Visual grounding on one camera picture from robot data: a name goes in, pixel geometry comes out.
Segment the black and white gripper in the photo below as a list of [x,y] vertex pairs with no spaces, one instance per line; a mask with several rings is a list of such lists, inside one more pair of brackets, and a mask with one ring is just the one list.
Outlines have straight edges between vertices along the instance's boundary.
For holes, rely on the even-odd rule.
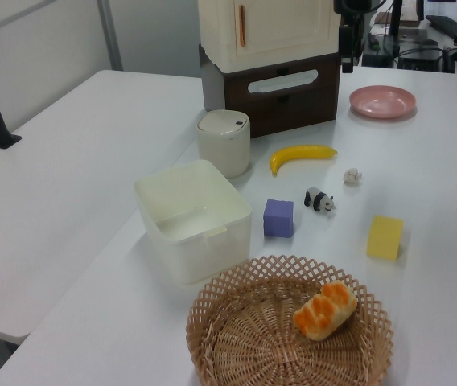
[[358,64],[362,54],[364,35],[364,16],[377,9],[371,0],[334,0],[337,14],[357,14],[353,28],[349,25],[339,27],[339,54],[342,73],[352,73],[353,64]]

